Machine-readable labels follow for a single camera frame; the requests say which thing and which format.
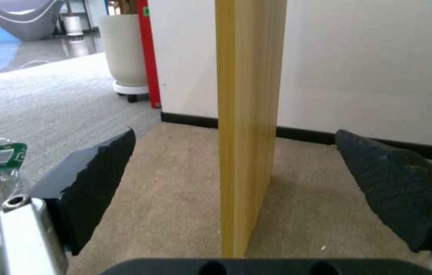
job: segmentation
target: white wall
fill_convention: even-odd
[[[162,110],[218,116],[214,0],[150,0]]]
[[[214,0],[151,0],[162,110],[217,117]],[[288,0],[277,124],[432,144],[432,1]]]
[[[99,27],[99,17],[108,14],[104,0],[85,0],[85,6],[89,14],[90,25],[92,27]]]

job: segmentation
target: white pot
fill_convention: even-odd
[[[82,23],[80,22],[80,17],[64,16],[63,20],[64,20],[66,34],[68,36],[83,35]]]
[[[99,30],[104,42],[109,71],[116,79],[114,88],[121,94],[146,94],[147,77],[138,15],[101,17]],[[126,89],[121,91],[120,86],[139,89],[137,92]]]

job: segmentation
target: black foam pad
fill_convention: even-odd
[[[374,213],[411,251],[432,250],[432,164],[345,130],[335,139]]]
[[[46,201],[63,245],[77,255],[90,240],[123,176],[135,144],[129,130],[71,153],[29,192]]]

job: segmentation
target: red pole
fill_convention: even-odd
[[[136,1],[136,10],[140,21],[141,40],[143,42],[143,54],[145,56],[145,68],[147,71],[148,92],[152,108],[159,108],[160,88],[156,71],[155,49],[153,48],[152,25],[150,24],[150,12],[148,0]]]

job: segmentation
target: wooden board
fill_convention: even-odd
[[[216,0],[221,252],[243,257],[272,174],[286,0]]]

